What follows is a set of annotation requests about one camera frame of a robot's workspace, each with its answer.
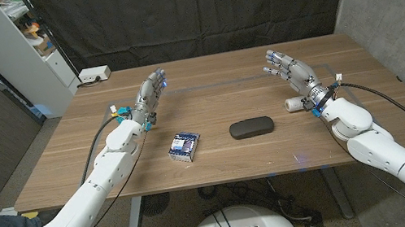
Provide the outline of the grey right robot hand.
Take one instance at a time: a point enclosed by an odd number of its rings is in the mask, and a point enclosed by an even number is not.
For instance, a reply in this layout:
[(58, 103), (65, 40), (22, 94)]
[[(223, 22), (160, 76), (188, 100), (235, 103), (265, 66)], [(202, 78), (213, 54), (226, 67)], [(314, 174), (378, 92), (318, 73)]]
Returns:
[(288, 81), (293, 90), (313, 103), (313, 107), (323, 105), (331, 97), (331, 92), (322, 86), (308, 64), (274, 50), (268, 50), (265, 57), (272, 67), (264, 67), (263, 70)]

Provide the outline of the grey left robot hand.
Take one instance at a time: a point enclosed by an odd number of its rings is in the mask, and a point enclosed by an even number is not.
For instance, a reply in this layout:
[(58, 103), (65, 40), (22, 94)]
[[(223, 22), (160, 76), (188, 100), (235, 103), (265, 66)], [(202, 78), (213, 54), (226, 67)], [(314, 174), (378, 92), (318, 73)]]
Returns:
[(162, 68), (155, 69), (138, 90), (131, 120), (138, 124), (156, 123), (156, 108), (163, 89), (166, 87), (166, 75)]

